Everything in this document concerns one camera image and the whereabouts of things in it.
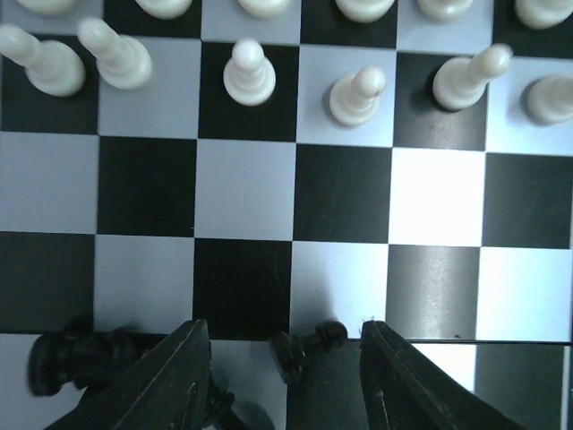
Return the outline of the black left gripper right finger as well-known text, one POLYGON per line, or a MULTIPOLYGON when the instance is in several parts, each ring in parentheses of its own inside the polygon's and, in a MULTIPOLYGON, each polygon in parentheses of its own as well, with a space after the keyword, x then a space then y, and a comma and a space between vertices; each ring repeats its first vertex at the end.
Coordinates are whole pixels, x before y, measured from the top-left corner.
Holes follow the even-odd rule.
POLYGON ((363 324, 360 379, 371 429, 520 429, 385 322, 363 324))

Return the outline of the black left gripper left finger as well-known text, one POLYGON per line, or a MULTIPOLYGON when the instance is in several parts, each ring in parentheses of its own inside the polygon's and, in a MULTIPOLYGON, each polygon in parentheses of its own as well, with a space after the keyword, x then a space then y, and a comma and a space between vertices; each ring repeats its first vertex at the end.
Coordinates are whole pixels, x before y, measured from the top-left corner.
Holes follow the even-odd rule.
POLYGON ((53 429, 200 429, 210 375, 205 321, 187 321, 103 387, 83 388, 53 429))

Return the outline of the black queen chess piece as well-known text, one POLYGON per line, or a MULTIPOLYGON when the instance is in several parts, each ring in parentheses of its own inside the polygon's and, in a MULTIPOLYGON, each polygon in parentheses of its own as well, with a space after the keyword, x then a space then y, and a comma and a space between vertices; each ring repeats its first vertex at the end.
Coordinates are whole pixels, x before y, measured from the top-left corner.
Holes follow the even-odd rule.
POLYGON ((212 376, 209 378, 206 406, 203 412, 202 428, 213 426, 221 430, 251 430, 233 411, 235 395, 218 387, 212 376))

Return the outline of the black and white chessboard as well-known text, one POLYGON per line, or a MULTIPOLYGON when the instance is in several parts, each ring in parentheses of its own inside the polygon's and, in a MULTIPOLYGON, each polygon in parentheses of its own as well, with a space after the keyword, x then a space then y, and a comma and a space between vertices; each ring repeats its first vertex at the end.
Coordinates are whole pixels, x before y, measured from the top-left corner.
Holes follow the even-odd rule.
POLYGON ((520 425, 571 428, 572 124, 525 111, 534 81, 571 74, 571 20, 531 30, 510 1, 475 1, 445 23, 414 1, 364 25, 332 1, 293 1, 271 20, 195 1, 165 21, 133 1, 56 17, 4 1, 1 20, 86 66, 84 87, 60 99, 1 62, 2 428, 44 428, 82 397, 70 384, 30 394, 43 333, 162 337, 194 318, 256 429, 365 429, 369 320, 520 425), (77 37, 88 17, 148 49, 145 85, 103 80, 77 37), (223 83, 244 38, 276 73, 254 107, 223 83), (473 106, 440 106, 438 69, 499 43, 509 69, 473 106), (379 108, 344 126, 330 91, 368 65, 386 75, 379 108), (324 321, 348 339, 284 384, 269 338, 324 321))

